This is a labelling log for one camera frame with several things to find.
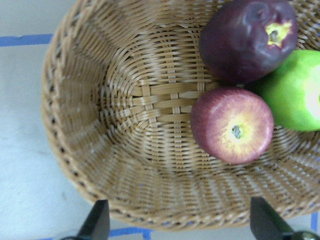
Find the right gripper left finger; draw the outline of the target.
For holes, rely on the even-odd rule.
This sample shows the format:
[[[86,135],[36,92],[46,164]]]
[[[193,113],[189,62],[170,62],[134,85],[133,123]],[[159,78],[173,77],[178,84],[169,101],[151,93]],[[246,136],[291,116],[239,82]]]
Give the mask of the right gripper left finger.
[[[97,200],[76,235],[77,240],[107,240],[110,233],[108,200]]]

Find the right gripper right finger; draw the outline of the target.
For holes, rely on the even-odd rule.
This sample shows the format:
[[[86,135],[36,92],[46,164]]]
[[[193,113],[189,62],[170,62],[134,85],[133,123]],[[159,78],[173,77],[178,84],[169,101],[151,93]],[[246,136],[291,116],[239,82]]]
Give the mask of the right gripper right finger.
[[[263,197],[250,199],[250,230],[256,240],[290,240],[292,227]]]

